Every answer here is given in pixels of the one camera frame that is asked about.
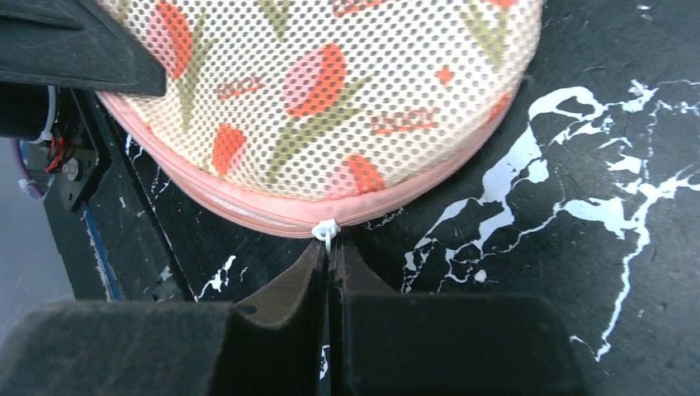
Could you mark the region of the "floral mesh laundry bag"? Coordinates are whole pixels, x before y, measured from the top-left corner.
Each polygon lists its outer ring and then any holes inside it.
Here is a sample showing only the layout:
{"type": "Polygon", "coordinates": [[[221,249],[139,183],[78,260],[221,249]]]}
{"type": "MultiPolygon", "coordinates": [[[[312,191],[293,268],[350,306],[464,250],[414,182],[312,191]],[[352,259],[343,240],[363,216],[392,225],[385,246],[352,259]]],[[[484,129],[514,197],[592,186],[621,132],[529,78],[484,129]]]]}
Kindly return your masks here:
{"type": "Polygon", "coordinates": [[[545,4],[104,1],[164,67],[100,99],[179,189],[285,238],[333,238],[462,167],[508,111],[545,4]]]}

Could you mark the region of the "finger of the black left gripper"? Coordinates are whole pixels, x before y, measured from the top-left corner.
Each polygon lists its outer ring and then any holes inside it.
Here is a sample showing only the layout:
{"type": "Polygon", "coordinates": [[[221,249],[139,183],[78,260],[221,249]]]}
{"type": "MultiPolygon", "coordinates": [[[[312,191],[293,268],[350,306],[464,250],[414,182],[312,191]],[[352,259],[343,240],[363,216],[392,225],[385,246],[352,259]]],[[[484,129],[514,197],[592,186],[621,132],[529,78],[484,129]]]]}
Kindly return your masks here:
{"type": "Polygon", "coordinates": [[[164,67],[95,1],[3,1],[1,79],[161,97],[164,67]]]}

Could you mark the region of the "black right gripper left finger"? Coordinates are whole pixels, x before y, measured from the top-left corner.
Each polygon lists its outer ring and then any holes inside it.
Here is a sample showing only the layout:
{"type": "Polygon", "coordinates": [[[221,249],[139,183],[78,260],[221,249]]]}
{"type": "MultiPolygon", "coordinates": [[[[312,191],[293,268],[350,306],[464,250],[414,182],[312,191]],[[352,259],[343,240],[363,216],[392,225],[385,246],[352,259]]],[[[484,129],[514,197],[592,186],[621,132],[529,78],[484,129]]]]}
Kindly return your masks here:
{"type": "Polygon", "coordinates": [[[238,303],[49,304],[1,348],[4,395],[315,395],[324,245],[238,303]]]}

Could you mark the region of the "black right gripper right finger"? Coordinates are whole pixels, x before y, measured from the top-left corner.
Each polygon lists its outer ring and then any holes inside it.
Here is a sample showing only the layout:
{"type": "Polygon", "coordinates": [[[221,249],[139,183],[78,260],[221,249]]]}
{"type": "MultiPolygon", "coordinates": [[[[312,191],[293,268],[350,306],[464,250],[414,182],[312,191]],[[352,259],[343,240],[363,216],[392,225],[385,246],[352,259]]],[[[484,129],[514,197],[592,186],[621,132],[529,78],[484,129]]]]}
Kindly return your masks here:
{"type": "Polygon", "coordinates": [[[330,243],[333,395],[584,395],[563,321],[522,294],[402,294],[330,243]]]}

